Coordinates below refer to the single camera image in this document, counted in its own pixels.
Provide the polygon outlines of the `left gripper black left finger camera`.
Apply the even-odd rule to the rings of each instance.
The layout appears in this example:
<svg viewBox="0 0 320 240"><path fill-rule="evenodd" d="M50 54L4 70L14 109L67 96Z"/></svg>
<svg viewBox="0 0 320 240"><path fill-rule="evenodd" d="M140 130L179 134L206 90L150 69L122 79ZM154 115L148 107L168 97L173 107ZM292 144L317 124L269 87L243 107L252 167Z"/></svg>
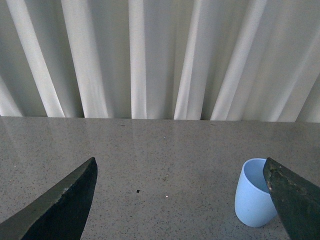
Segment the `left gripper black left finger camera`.
<svg viewBox="0 0 320 240"><path fill-rule="evenodd" d="M90 158L0 224L2 240L79 240L92 206L98 166Z"/></svg>

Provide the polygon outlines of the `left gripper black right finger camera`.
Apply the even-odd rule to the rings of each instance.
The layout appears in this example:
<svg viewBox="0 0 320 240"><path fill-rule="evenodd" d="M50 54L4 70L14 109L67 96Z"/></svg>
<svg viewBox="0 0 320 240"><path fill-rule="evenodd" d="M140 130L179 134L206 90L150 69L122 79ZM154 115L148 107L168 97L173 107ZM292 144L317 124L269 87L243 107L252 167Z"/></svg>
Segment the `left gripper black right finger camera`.
<svg viewBox="0 0 320 240"><path fill-rule="evenodd" d="M263 167L272 202L292 240L320 238L320 188L268 157Z"/></svg>

